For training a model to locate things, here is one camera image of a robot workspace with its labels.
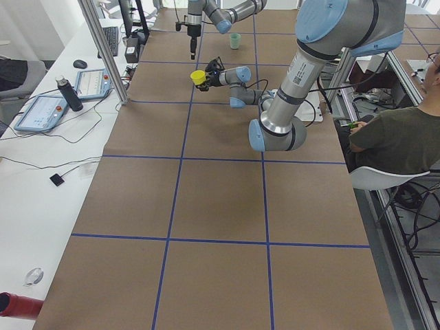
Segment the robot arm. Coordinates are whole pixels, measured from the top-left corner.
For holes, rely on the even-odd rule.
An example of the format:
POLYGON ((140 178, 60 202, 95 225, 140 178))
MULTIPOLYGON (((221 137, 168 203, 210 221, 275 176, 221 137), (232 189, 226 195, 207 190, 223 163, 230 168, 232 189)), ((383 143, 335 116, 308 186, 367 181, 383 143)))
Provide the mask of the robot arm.
POLYGON ((187 27, 187 35, 190 37, 190 58, 195 60, 197 39, 201 36, 203 14, 220 34, 226 34, 233 24, 258 14, 265 8, 266 4, 267 1, 265 0, 249 0, 232 8, 221 9, 216 1, 188 1, 187 15, 184 17, 182 24, 187 27))
POLYGON ((248 137, 255 151, 290 151, 307 137, 295 116, 323 67, 347 48, 353 57, 381 54, 397 48, 403 38, 405 1, 306 1, 296 21, 297 51, 286 77, 275 91, 248 90, 248 67, 224 69, 210 63, 190 78, 196 88, 228 86, 230 106, 258 105, 259 118, 250 122, 248 137))

